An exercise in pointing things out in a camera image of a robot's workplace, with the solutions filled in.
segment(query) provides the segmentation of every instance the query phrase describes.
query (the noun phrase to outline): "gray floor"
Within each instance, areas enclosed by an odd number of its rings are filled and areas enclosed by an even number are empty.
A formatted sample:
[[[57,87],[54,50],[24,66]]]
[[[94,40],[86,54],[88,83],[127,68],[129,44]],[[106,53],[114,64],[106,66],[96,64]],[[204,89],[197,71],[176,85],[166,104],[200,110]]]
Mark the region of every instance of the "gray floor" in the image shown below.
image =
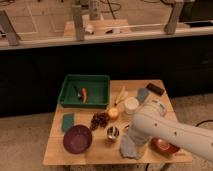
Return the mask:
[[[180,122],[195,125],[213,119],[213,94],[171,99]],[[63,171],[64,167],[43,166],[45,147],[54,113],[0,118],[0,170],[2,171]],[[213,123],[202,127],[213,129]],[[192,163],[172,164],[169,171],[211,171],[213,163],[193,156]],[[72,167],[75,171],[141,171],[145,165],[104,165]],[[160,170],[161,164],[149,170]]]

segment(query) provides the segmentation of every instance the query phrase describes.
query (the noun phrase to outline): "green tray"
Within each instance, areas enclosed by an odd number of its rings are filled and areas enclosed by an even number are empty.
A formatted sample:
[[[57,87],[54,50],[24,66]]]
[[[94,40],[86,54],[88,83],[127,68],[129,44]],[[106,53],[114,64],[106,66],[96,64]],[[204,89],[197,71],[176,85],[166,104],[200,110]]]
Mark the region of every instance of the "green tray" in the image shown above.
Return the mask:
[[[58,103],[63,107],[106,108],[109,104],[110,78],[107,75],[67,75]],[[78,99],[74,86],[87,89],[87,101]]]

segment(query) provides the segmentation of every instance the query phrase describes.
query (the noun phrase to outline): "bowl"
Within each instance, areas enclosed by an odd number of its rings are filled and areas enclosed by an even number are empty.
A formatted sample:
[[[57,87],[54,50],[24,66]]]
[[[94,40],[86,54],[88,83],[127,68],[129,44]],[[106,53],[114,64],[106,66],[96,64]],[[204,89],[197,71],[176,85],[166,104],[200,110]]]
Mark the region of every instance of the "bowl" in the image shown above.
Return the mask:
[[[174,154],[180,150],[179,147],[172,145],[163,139],[153,138],[152,143],[156,146],[158,151],[160,151],[161,153]]]
[[[107,129],[107,138],[111,141],[116,141],[119,136],[119,129],[115,126],[111,126]]]
[[[64,148],[72,153],[79,154],[85,152],[92,143],[92,133],[84,125],[75,125],[70,128],[64,135]]]

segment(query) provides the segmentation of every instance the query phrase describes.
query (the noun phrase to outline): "table leg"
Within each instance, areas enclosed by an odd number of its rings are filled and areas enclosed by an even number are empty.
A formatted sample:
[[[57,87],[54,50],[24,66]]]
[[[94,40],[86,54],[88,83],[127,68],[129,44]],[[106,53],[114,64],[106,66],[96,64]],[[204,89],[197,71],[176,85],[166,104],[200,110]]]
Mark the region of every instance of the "table leg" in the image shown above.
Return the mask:
[[[171,165],[172,165],[171,163],[165,163],[163,167],[160,169],[160,171],[167,171]]]
[[[70,166],[63,166],[64,171],[70,171]]]

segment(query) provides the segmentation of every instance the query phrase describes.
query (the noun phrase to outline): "floor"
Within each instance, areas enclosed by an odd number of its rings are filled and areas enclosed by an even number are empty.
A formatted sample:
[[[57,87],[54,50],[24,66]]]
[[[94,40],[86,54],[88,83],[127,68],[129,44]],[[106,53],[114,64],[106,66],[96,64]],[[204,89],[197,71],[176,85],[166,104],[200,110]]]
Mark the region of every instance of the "floor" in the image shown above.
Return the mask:
[[[172,98],[180,122],[195,125],[213,118],[213,94]],[[43,166],[45,147],[54,113],[0,118],[0,170],[66,171],[67,167]],[[213,123],[202,126],[213,129]],[[151,164],[158,171],[162,164]],[[75,166],[72,171],[141,171],[145,165]],[[192,163],[172,164],[168,171],[213,171],[213,163],[193,155]]]
[[[66,22],[72,20],[71,2],[72,0],[64,0],[63,3],[60,0],[15,0],[7,6],[0,6],[0,10],[6,10],[16,32],[23,40],[46,39],[63,36]],[[134,31],[163,28],[172,9],[160,0],[158,3],[148,3],[144,0],[110,2],[121,5],[115,16],[117,19],[127,19]],[[109,6],[104,3],[100,5],[103,18],[112,19]]]

